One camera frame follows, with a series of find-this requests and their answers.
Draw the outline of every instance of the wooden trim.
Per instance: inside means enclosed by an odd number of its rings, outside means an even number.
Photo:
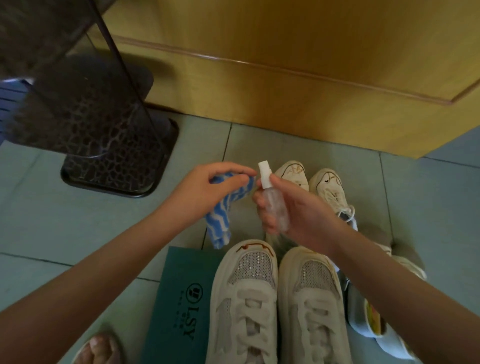
[[[102,35],[97,31],[91,31],[91,32],[89,32],[89,35],[93,38],[103,39]],[[349,85],[349,86],[353,86],[353,87],[360,87],[360,88],[368,89],[368,90],[371,90],[371,91],[378,91],[378,92],[393,94],[393,95],[397,95],[397,96],[401,96],[401,97],[408,97],[408,98],[412,98],[412,99],[415,99],[415,100],[434,103],[434,104],[438,104],[438,105],[444,105],[444,106],[453,105],[458,100],[460,100],[461,98],[463,98],[467,94],[469,94],[471,91],[473,91],[478,85],[480,85],[480,79],[479,79],[478,81],[474,82],[472,85],[467,87],[465,90],[460,92],[458,95],[456,95],[453,99],[448,100],[448,99],[445,99],[445,98],[431,97],[431,96],[428,96],[428,95],[406,92],[406,91],[396,90],[396,89],[388,88],[388,87],[381,87],[381,86],[375,86],[375,85],[365,85],[365,84],[361,84],[361,83],[357,83],[357,82],[340,80],[340,79],[336,79],[336,78],[333,78],[333,77],[328,77],[328,76],[315,74],[315,73],[310,73],[310,72],[305,72],[305,71],[300,71],[300,70],[270,66],[268,64],[253,63],[253,62],[247,62],[247,61],[233,60],[233,59],[230,59],[230,58],[217,57],[217,56],[214,56],[214,55],[198,53],[198,52],[196,52],[194,50],[190,50],[190,49],[173,47],[173,46],[168,46],[168,45],[165,45],[165,44],[148,42],[148,41],[128,38],[128,37],[124,37],[124,36],[112,35],[112,37],[116,42],[118,42],[120,44],[127,44],[127,45],[131,45],[131,46],[137,46],[137,47],[142,47],[142,48],[147,48],[147,49],[162,50],[162,51],[165,51],[165,52],[183,54],[183,55],[190,56],[190,57],[203,58],[203,59],[208,59],[208,60],[213,60],[213,61],[224,61],[224,62],[229,62],[229,63],[244,64],[244,65],[248,65],[248,66],[251,66],[251,67],[266,69],[266,70],[270,70],[270,71],[274,71],[274,72],[289,73],[289,74],[294,74],[294,75],[297,75],[297,76],[300,76],[300,77],[308,77],[308,78],[314,78],[314,79],[327,81],[327,82]]]

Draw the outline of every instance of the left hand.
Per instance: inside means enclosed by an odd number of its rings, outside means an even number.
[[[238,173],[218,184],[210,180],[227,172]],[[245,186],[249,176],[257,172],[246,166],[232,162],[218,162],[198,165],[190,171],[170,196],[158,208],[162,210],[179,230],[186,229],[208,212],[229,193]]]

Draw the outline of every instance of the hand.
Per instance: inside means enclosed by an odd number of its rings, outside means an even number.
[[[336,242],[349,229],[348,225],[337,217],[331,207],[319,196],[311,194],[298,185],[270,175],[272,185],[279,189],[285,199],[290,218],[290,228],[286,235],[297,244],[316,252],[330,256]],[[257,181],[258,190],[253,194],[257,212],[268,234],[278,235],[276,221],[266,211],[261,181]]]
[[[210,183],[214,176],[227,172],[238,175],[218,184]],[[212,211],[226,195],[245,186],[249,176],[253,177],[256,174],[252,168],[232,162],[196,166],[183,178],[158,210],[162,210],[180,232]]]

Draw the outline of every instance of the shoelace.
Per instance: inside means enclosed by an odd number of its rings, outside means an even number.
[[[338,323],[333,319],[326,302],[309,299],[305,302],[307,329],[312,345],[312,360],[315,363],[340,363],[341,348],[338,342]]]
[[[258,290],[240,290],[238,297],[245,300],[245,304],[236,307],[237,322],[246,321],[247,332],[237,335],[238,355],[248,351],[247,362],[263,363],[263,356],[270,356],[269,333],[270,310],[266,307],[269,297]]]
[[[333,210],[336,212],[337,216],[340,217],[342,213],[348,216],[348,219],[345,220],[345,222],[350,222],[353,220],[353,217],[355,216],[355,207],[353,205],[342,205],[337,198],[337,192],[334,192],[329,189],[325,189],[325,200],[328,202],[328,204],[333,208]]]

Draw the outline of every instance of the right hand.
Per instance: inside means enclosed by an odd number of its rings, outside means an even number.
[[[274,174],[270,175],[270,181],[282,192],[287,206],[290,228],[285,234],[297,244],[330,255],[338,239],[349,229],[348,225],[319,196]],[[260,180],[257,180],[257,186],[259,188],[253,194],[253,201],[257,205],[263,228],[268,234],[278,235],[275,218],[266,211]]]

